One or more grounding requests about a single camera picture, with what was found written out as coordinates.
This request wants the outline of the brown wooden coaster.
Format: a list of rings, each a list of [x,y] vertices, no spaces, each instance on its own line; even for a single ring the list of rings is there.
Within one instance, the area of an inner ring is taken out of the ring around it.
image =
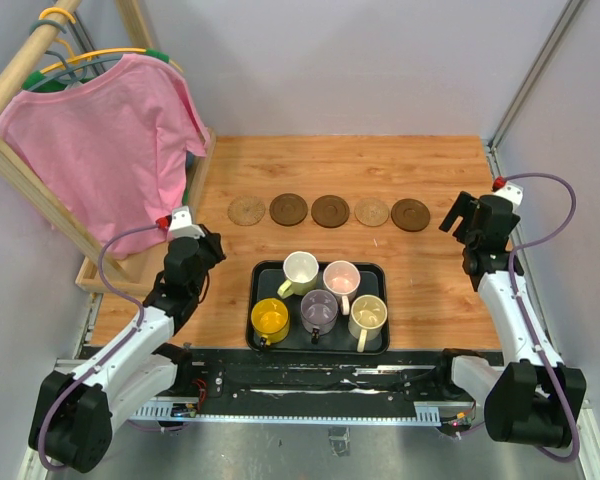
[[[282,226],[300,224],[307,216],[306,201],[294,193],[283,193],[275,197],[270,206],[269,214],[272,220]]]
[[[427,206],[416,199],[398,200],[391,209],[391,219],[401,230],[419,232],[430,223],[431,215]]]
[[[324,195],[313,202],[311,216],[321,227],[338,228],[348,221],[350,209],[343,198],[336,195]]]

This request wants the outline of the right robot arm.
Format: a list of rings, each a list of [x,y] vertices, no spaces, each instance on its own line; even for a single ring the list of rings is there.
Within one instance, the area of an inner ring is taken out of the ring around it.
[[[480,197],[462,192],[441,222],[463,246],[463,270],[496,327],[504,368],[471,350],[446,349],[433,387],[446,400],[467,393],[482,408],[494,441],[574,449],[586,380],[566,366],[543,332],[522,266],[507,248],[521,200],[516,186]]]

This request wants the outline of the cream mug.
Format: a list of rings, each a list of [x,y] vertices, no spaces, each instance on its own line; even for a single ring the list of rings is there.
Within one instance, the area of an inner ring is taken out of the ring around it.
[[[385,302],[374,295],[362,295],[351,305],[348,331],[356,340],[356,351],[362,353],[368,342],[380,335],[388,319]]]

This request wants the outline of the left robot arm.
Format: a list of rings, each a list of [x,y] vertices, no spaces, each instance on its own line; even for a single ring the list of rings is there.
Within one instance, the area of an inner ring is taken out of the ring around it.
[[[203,225],[171,236],[152,290],[123,331],[71,372],[54,370],[42,381],[28,444],[48,471],[91,471],[148,400],[192,388],[194,371],[169,341],[205,299],[209,273],[226,255],[220,234]]]

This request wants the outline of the woven rattan coaster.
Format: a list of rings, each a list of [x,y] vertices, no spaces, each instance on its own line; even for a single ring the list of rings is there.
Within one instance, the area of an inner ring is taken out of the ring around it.
[[[238,196],[228,206],[228,218],[239,226],[253,226],[259,223],[265,214],[265,205],[256,196]]]
[[[380,199],[374,197],[359,200],[354,208],[356,219],[368,227],[379,227],[389,218],[389,207]]]

